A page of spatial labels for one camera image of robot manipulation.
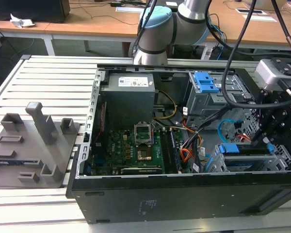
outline black cable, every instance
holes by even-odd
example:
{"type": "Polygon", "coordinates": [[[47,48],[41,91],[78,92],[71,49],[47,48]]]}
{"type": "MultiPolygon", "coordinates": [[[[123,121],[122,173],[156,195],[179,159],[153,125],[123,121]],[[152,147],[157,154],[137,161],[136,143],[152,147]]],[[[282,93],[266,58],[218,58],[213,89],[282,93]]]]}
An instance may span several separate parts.
{"type": "MultiPolygon", "coordinates": [[[[209,11],[209,7],[211,4],[212,0],[209,0],[206,6],[206,10],[205,10],[205,15],[208,15],[208,11],[209,11]]],[[[206,26],[208,28],[208,30],[210,31],[210,33],[212,34],[212,36],[221,44],[223,45],[226,49],[228,50],[233,50],[233,48],[231,46],[229,46],[227,43],[223,42],[215,33],[214,30],[212,30],[211,25],[209,24],[209,21],[206,20],[206,26]]],[[[240,50],[236,50],[236,53],[242,54],[242,55],[248,55],[248,56],[266,56],[266,55],[274,55],[274,56],[289,56],[291,57],[290,53],[284,53],[284,52],[265,52],[265,53],[248,53],[248,52],[242,52],[240,50]]]]}
{"type": "Polygon", "coordinates": [[[80,6],[80,7],[70,7],[70,9],[78,9],[78,8],[90,8],[90,7],[100,7],[100,6],[106,6],[109,5],[110,3],[104,4],[104,5],[99,5],[99,6],[80,6]]]}
{"type": "Polygon", "coordinates": [[[14,50],[14,52],[19,56],[18,52],[16,51],[16,49],[13,47],[13,45],[10,43],[10,41],[2,34],[2,32],[0,31],[0,34],[2,35],[2,37],[9,43],[9,45],[12,47],[12,49],[14,50]]]}
{"type": "Polygon", "coordinates": [[[139,22],[139,25],[138,25],[138,36],[137,36],[137,39],[135,40],[133,46],[132,46],[132,50],[131,50],[131,56],[134,57],[134,50],[136,48],[136,46],[139,44],[139,41],[141,39],[141,36],[142,34],[144,33],[145,31],[145,27],[146,27],[146,24],[148,23],[153,11],[154,11],[154,8],[155,8],[155,5],[156,5],[156,2],[157,0],[149,0],[147,2],[147,4],[145,5],[145,10],[140,18],[140,22],[139,22]],[[151,5],[151,8],[150,8],[150,11],[149,13],[147,14],[146,18],[145,18],[145,23],[143,24],[143,18],[145,16],[145,13],[146,13],[146,9],[149,7],[150,3],[152,3],[151,5]]]}
{"type": "Polygon", "coordinates": [[[91,18],[96,18],[96,17],[110,17],[110,18],[114,18],[116,19],[117,21],[120,21],[121,23],[125,23],[125,24],[128,24],[128,25],[137,25],[137,23],[127,23],[127,22],[124,22],[118,18],[115,18],[113,16],[108,16],[108,15],[105,15],[105,16],[92,16],[88,11],[85,10],[85,7],[86,6],[80,6],[80,7],[74,7],[73,9],[76,9],[76,8],[82,8],[91,18]]]}
{"type": "Polygon", "coordinates": [[[230,68],[230,65],[232,63],[232,60],[233,60],[233,56],[236,52],[236,49],[238,47],[238,45],[240,44],[241,40],[242,40],[242,37],[247,29],[247,26],[250,22],[250,18],[252,16],[252,13],[253,13],[253,10],[254,10],[254,7],[256,5],[256,2],[257,0],[252,0],[252,4],[251,4],[251,7],[250,7],[250,10],[248,12],[248,15],[247,15],[247,19],[245,20],[245,23],[243,25],[243,28],[242,28],[242,31],[237,39],[237,42],[235,44],[235,47],[230,55],[230,57],[228,58],[228,61],[227,61],[227,64],[226,64],[226,67],[225,67],[225,70],[224,70],[224,73],[222,75],[222,94],[224,96],[224,98],[226,99],[226,101],[228,102],[228,104],[234,106],[234,107],[238,107],[238,108],[246,108],[246,109],[274,109],[274,108],[283,108],[283,107],[289,107],[291,105],[291,100],[289,101],[285,101],[285,102],[280,102],[280,103],[268,103],[268,104],[244,104],[244,103],[235,103],[233,102],[228,94],[227,94],[227,91],[226,91],[226,77],[227,77],[227,74],[228,74],[228,70],[230,68]]]}
{"type": "Polygon", "coordinates": [[[277,15],[278,21],[279,21],[281,28],[283,30],[283,33],[285,34],[286,37],[289,37],[290,34],[288,32],[288,29],[286,27],[285,22],[283,21],[283,18],[282,18],[281,13],[280,13],[280,9],[278,8],[276,1],[272,0],[272,4],[273,4],[274,10],[275,10],[275,13],[277,15]]]}

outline blue cable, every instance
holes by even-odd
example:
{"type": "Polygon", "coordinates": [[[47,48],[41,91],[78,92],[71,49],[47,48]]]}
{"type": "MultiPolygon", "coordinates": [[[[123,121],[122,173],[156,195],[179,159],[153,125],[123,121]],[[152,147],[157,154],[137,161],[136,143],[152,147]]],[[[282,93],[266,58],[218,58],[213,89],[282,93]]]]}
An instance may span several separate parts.
{"type": "MultiPolygon", "coordinates": [[[[219,28],[217,28],[217,27],[214,26],[214,25],[212,25],[212,26],[215,28],[215,30],[216,30],[216,31],[220,34],[220,36],[223,38],[223,42],[225,42],[225,39],[224,39],[223,33],[219,30],[219,28]]],[[[220,52],[220,54],[218,55],[217,60],[220,59],[220,57],[221,57],[221,55],[222,55],[222,52],[223,52],[223,49],[224,49],[224,46],[222,46],[222,48],[221,48],[221,52],[220,52]]]]}
{"type": "Polygon", "coordinates": [[[223,124],[224,122],[226,122],[226,121],[231,122],[232,124],[235,124],[235,121],[232,120],[232,119],[223,119],[223,120],[220,122],[220,124],[218,125],[218,135],[219,135],[220,139],[221,139],[223,142],[225,142],[225,143],[227,143],[227,141],[226,141],[226,139],[223,137],[223,135],[222,135],[222,133],[221,133],[221,126],[222,126],[222,124],[223,124]]]}

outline red wire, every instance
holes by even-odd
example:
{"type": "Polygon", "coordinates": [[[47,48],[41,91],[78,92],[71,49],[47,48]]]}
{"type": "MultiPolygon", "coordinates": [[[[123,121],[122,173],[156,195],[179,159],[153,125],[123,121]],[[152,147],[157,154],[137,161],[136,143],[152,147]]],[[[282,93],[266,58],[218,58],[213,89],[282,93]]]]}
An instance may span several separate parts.
{"type": "Polygon", "coordinates": [[[96,142],[97,142],[97,140],[98,140],[98,138],[99,138],[99,136],[100,136],[100,134],[102,132],[102,128],[103,128],[103,110],[104,110],[104,108],[105,108],[105,104],[102,105],[102,109],[101,109],[101,127],[100,127],[100,131],[99,131],[99,133],[98,133],[93,145],[96,144],[96,142]]]}

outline white label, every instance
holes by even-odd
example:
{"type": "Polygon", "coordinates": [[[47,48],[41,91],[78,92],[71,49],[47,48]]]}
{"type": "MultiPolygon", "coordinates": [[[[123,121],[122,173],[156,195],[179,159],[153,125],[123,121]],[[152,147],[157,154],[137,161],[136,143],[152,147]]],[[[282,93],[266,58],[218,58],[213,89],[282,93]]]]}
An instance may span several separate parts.
{"type": "Polygon", "coordinates": [[[174,2],[174,1],[167,1],[166,5],[167,6],[178,6],[178,4],[176,2],[174,2]]]}
{"type": "Polygon", "coordinates": [[[251,16],[250,20],[277,22],[274,18],[272,18],[270,16],[251,16]]]}
{"type": "Polygon", "coordinates": [[[149,87],[147,77],[120,77],[118,86],[149,87]]]}
{"type": "Polygon", "coordinates": [[[187,107],[183,107],[183,114],[187,116],[188,115],[188,110],[189,109],[187,107]]]}
{"type": "Polygon", "coordinates": [[[0,164],[9,164],[8,162],[0,161],[0,164]]]}
{"type": "Polygon", "coordinates": [[[205,148],[204,148],[204,147],[201,147],[201,148],[200,148],[200,154],[201,154],[202,156],[205,156],[205,155],[206,155],[206,153],[205,153],[205,148]]]}
{"type": "Polygon", "coordinates": [[[199,173],[199,166],[197,166],[195,163],[193,164],[193,169],[199,173]]]}

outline green circuit board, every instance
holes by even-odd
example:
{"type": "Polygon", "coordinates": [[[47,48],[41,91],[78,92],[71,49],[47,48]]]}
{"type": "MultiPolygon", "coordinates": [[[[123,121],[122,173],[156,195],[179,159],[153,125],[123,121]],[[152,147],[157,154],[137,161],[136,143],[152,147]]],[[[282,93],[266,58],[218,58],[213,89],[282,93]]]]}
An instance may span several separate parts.
{"type": "MultiPolygon", "coordinates": [[[[180,131],[174,131],[174,136],[177,144],[183,143],[180,131]]],[[[148,131],[138,132],[137,138],[148,139],[148,137],[148,131]]],[[[92,175],[118,175],[114,174],[115,167],[157,167],[161,168],[164,174],[159,130],[153,130],[152,143],[150,147],[146,144],[135,145],[133,129],[108,132],[104,165],[95,166],[95,160],[93,160],[92,175]]]]}

